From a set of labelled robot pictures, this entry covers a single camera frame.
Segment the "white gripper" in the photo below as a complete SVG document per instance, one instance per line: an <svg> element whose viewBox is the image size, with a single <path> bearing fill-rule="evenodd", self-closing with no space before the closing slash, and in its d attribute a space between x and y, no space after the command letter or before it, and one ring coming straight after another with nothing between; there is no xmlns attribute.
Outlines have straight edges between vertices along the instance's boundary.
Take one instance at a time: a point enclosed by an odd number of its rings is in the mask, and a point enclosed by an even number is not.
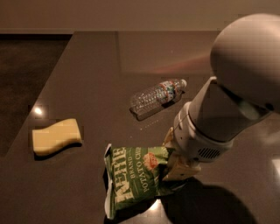
<svg viewBox="0 0 280 224"><path fill-rule="evenodd" d="M187 102L175 116L173 127L165 135L163 145L173 140L175 148L164 169L163 181L181 181L201 171L201 163L212 163L233 147L234 141L219 142L205 136L191 120Z"/></svg>

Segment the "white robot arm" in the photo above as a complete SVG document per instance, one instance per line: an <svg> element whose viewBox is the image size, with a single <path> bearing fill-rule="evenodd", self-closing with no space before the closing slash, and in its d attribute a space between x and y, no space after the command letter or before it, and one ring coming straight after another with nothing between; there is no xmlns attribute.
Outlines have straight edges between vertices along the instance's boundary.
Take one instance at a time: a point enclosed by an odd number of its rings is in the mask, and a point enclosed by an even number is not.
<svg viewBox="0 0 280 224"><path fill-rule="evenodd" d="M228 25L210 55L213 76L178 112L164 140L164 181L185 180L232 148L235 137L280 112L280 17L254 14Z"/></svg>

